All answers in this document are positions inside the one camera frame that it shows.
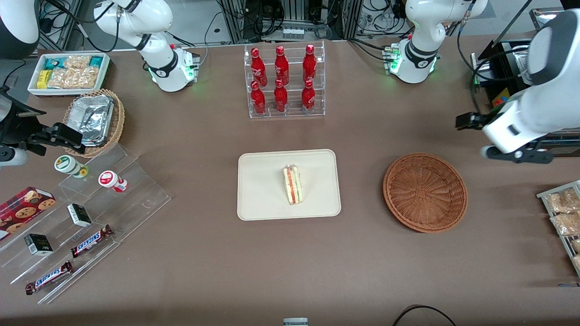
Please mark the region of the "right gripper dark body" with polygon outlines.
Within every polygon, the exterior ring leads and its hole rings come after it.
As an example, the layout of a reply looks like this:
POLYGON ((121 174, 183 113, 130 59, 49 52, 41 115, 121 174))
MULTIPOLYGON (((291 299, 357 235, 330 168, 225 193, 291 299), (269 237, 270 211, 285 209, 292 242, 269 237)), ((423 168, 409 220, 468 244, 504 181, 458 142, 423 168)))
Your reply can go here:
POLYGON ((9 88, 2 88, 1 94, 1 143, 6 146, 25 142, 29 136, 41 132, 45 126, 38 116, 46 114, 25 105, 8 94, 9 88))

